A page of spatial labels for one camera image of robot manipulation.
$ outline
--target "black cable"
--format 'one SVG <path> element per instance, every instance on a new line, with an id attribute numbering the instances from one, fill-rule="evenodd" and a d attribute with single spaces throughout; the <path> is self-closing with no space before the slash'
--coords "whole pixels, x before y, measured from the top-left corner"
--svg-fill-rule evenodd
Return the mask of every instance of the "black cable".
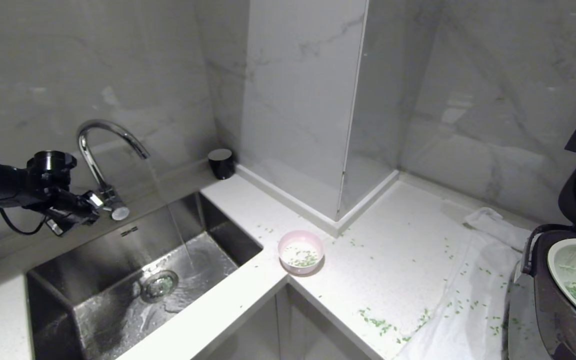
<path id="1" fill-rule="evenodd" d="M 41 230 L 42 225 L 44 225 L 44 222 L 46 221 L 46 216 L 44 216 L 41 221 L 39 222 L 39 225 L 37 225 L 37 228 L 35 228 L 35 230 L 32 230 L 30 232 L 26 232 L 26 231 L 22 231 L 19 230 L 16 226 L 14 226 L 14 224 L 12 223 L 12 221 L 10 221 L 8 214 L 6 214 L 6 211 L 4 209 L 2 209 L 0 207 L 0 214 L 1 217 L 4 219 L 4 222 L 6 223 L 6 225 L 8 225 L 8 227 L 16 232 L 17 234 L 21 234 L 21 235 L 34 235 L 37 234 L 39 232 L 39 230 Z"/>
<path id="2" fill-rule="evenodd" d="M 37 225 L 37 228 L 35 228 L 35 230 L 32 230 L 30 232 L 25 232 L 22 230 L 19 230 L 16 226 L 13 225 L 13 223 L 10 221 L 8 214 L 6 214 L 6 211 L 4 211 L 4 209 L 2 209 L 0 207 L 0 214 L 1 217 L 4 218 L 4 221 L 6 222 L 6 225 L 8 225 L 8 227 L 16 232 L 17 234 L 21 234 L 21 235 L 35 235 L 39 232 L 39 230 L 42 229 L 42 225 L 44 225 L 44 221 L 46 221 L 46 217 L 44 216 L 41 221 L 39 222 L 39 225 Z"/>

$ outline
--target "sink drain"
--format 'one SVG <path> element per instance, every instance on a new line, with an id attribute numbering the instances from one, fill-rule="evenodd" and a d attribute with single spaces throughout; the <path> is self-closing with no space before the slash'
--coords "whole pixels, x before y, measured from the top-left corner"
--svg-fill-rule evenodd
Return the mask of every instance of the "sink drain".
<path id="1" fill-rule="evenodd" d="M 179 277 L 173 271 L 160 271 L 143 283 L 141 299 L 146 303 L 158 303 L 175 291 Z"/>

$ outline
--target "baseboard trim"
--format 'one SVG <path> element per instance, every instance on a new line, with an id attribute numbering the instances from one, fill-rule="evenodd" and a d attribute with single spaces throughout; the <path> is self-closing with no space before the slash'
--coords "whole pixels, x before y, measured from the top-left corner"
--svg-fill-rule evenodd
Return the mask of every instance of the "baseboard trim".
<path id="1" fill-rule="evenodd" d="M 252 185 L 261 189 L 261 191 L 265 192 L 273 199 L 277 200 L 279 203 L 282 203 L 282 205 L 288 209 L 293 210 L 293 212 L 313 223 L 314 226 L 325 231 L 331 237 L 338 238 L 341 233 L 343 233 L 352 223 L 354 223 L 354 221 L 356 221 L 356 219 L 359 218 L 359 216 L 361 216 L 361 214 L 370 208 L 370 206 L 386 191 L 386 189 L 397 181 L 400 171 L 394 170 L 390 175 L 384 178 L 384 180 L 382 180 L 375 189 L 370 191 L 363 199 L 361 199 L 361 201 L 359 201 L 359 203 L 357 203 L 357 205 L 348 211 L 348 214 L 339 219 L 339 221 L 334 221 L 321 212 L 318 212 L 303 201 L 292 196 L 286 191 L 283 191 L 277 185 L 269 182 L 242 164 L 237 164 L 237 174 Z"/>

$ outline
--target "marble tile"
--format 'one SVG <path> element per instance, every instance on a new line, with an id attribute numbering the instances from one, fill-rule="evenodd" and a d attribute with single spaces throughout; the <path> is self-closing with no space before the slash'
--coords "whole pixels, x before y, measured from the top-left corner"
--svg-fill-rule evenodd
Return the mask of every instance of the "marble tile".
<path id="1" fill-rule="evenodd" d="M 191 0 L 0 1 L 0 161 L 24 167 L 41 150 L 78 156 L 76 130 L 89 119 L 133 132 L 159 175 L 217 146 Z M 120 139 L 96 131 L 90 141 L 123 198 L 153 184 Z M 72 177 L 73 191 L 96 187 L 82 161 Z M 23 229 L 39 221 L 9 213 Z M 0 219 L 0 239 L 9 234 Z"/>
<path id="2" fill-rule="evenodd" d="M 366 1 L 227 3 L 197 5 L 220 141 L 336 218 Z"/>
<path id="3" fill-rule="evenodd" d="M 576 166 L 576 1 L 446 0 L 400 165 L 544 222 Z"/>
<path id="4" fill-rule="evenodd" d="M 439 25 L 439 0 L 371 0 L 338 218 L 399 166 Z"/>

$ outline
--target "rice cooker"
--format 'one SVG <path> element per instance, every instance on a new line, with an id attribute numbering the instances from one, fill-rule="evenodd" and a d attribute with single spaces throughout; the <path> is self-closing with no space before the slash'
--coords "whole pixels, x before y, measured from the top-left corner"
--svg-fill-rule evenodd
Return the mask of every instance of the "rice cooker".
<path id="1" fill-rule="evenodd" d="M 576 169 L 558 205 L 572 225 L 537 227 L 509 288 L 509 360 L 576 360 Z"/>

